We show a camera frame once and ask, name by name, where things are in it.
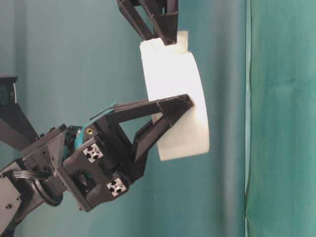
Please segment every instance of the teal curtain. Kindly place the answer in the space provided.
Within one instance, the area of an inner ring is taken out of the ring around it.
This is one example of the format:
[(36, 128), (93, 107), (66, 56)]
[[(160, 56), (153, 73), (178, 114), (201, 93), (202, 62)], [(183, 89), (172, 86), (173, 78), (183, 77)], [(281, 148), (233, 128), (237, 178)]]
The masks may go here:
[[(244, 236), (245, 2), (181, 0), (208, 109), (211, 151), (161, 162), (90, 213), (69, 193), (42, 205), (16, 236)], [(38, 133), (84, 124), (103, 107), (146, 98), (139, 37), (115, 0), (1, 0), (0, 72), (15, 74), (18, 102)], [(131, 136), (144, 120), (124, 124)], [(2, 145), (1, 164), (19, 157)]]
[(315, 7), (251, 0), (250, 237), (316, 235)]

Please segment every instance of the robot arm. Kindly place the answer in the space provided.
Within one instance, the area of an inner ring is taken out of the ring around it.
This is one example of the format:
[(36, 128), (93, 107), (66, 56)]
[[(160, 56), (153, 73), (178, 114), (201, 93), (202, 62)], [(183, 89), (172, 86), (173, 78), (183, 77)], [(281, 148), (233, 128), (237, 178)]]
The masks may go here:
[[(143, 176), (148, 150), (192, 106), (188, 95), (119, 104), (86, 126), (63, 124), (40, 136), (15, 101), (1, 107), (0, 140), (22, 158), (0, 171), (0, 236), (13, 236), (44, 202), (58, 206), (65, 191), (85, 212), (126, 193)], [(130, 142), (119, 123), (154, 114), (160, 119), (150, 120)]]

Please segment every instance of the curtain fold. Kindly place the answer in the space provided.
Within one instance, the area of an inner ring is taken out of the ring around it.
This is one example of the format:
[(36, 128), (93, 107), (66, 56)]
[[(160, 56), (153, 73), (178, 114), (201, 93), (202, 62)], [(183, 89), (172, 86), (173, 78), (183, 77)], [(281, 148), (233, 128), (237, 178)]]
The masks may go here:
[(249, 237), (316, 234), (315, 7), (251, 0)]

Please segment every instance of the brass screw insert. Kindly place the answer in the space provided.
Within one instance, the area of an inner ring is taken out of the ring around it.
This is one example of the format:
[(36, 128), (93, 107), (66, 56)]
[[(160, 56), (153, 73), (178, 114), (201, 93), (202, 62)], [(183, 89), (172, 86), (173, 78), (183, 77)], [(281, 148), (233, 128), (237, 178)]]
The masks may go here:
[(86, 130), (86, 132), (87, 132), (88, 135), (91, 135), (93, 133), (93, 129), (92, 128), (88, 128)]

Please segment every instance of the black cable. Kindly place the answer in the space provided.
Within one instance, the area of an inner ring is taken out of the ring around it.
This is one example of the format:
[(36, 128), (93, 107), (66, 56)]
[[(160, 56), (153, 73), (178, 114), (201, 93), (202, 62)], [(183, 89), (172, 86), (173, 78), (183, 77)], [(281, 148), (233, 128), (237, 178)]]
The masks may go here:
[(16, 179), (40, 179), (45, 180), (49, 178), (50, 174), (47, 173), (40, 173), (40, 172), (34, 172), (29, 170), (22, 170), (22, 171), (14, 171), (13, 177)]

